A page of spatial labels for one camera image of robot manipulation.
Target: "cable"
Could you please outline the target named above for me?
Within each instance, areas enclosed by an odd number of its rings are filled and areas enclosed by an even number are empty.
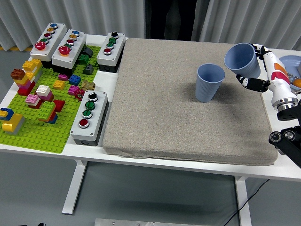
[[[244,203],[244,205],[239,210],[237,210],[223,226],[226,226],[232,220],[232,218],[234,218],[234,216],[243,209],[243,207],[248,203],[248,201],[250,201],[250,199],[252,199],[253,196],[256,195],[257,192],[261,189],[261,187],[264,186],[265,183],[267,183],[269,180],[270,179],[266,180],[262,185],[260,185],[260,187],[257,189],[257,191],[250,198],[248,198],[248,200]]]

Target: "gray mat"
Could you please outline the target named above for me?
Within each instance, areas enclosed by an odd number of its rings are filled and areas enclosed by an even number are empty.
[[[259,93],[223,63],[230,44],[128,39],[106,126],[108,154],[270,165],[277,151]],[[226,78],[209,103],[195,98],[196,71],[215,63]]]

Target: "lego baseplate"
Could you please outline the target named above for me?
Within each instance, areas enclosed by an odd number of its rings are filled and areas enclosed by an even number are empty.
[[[81,81],[87,80],[93,82],[98,64],[96,56],[100,47],[89,46],[93,50],[93,56],[89,59],[88,64],[94,66],[92,75],[83,74],[86,65],[74,65],[73,74],[81,77]],[[0,143],[4,145],[18,146],[30,148],[40,151],[61,153],[68,140],[70,129],[72,127],[74,118],[78,111],[80,102],[68,94],[68,89],[71,84],[66,82],[63,90],[56,90],[52,88],[54,82],[58,79],[59,73],[53,72],[50,68],[42,68],[42,75],[36,82],[32,89],[33,94],[39,85],[46,85],[51,88],[54,94],[54,100],[64,100],[65,105],[61,112],[57,113],[58,119],[55,124],[48,124],[36,119],[39,110],[29,108],[25,103],[26,97],[16,94],[10,102],[8,108],[11,108],[15,113],[20,113],[25,117],[25,122],[20,128],[16,136],[5,133],[2,130],[2,123],[0,122]]]

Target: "blue cup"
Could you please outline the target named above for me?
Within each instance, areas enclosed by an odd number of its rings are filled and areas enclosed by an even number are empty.
[[[209,102],[225,78],[225,71],[218,65],[204,64],[198,68],[196,98]]]
[[[239,43],[229,49],[224,63],[228,69],[242,77],[257,79],[260,75],[255,49],[249,43]]]

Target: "table top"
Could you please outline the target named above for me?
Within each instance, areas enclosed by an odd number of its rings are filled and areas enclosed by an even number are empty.
[[[87,35],[87,45],[101,46],[106,36]],[[276,56],[282,57],[286,55],[301,56],[301,52],[292,50],[272,50]],[[266,79],[266,74],[263,66],[263,62],[260,62],[261,67],[261,79]],[[118,78],[118,73],[105,73],[98,71],[94,82],[96,83],[96,91],[105,91],[108,95],[109,102],[112,101],[115,91],[115,85]],[[17,85],[13,84],[5,98],[0,104],[0,107],[7,107],[10,101],[13,99],[17,92]],[[293,127],[298,125],[297,120],[293,121],[278,121],[277,111],[275,111],[271,105],[272,92],[267,91],[262,94],[262,99],[266,107],[266,112],[273,131],[280,131],[284,128]],[[107,162],[125,165],[155,167],[163,169],[175,169],[195,172],[206,172],[215,174],[225,174],[244,177],[257,177],[257,178],[273,178],[281,180],[301,181],[301,169],[295,165],[286,155],[278,154],[278,158],[273,165],[270,166],[245,166],[245,165],[232,165],[232,164],[219,164],[219,163],[207,163],[197,161],[175,161],[175,160],[163,160],[163,159],[134,159],[126,158],[116,155],[109,155],[99,146],[86,146],[83,150],[81,145],[76,145],[71,137],[69,137],[65,148],[62,153],[50,153],[44,151],[38,151],[27,148],[20,148],[15,146],[0,145],[1,152],[8,153],[20,153],[28,155],[38,155],[47,157],[66,158],[74,160],[86,160]]]

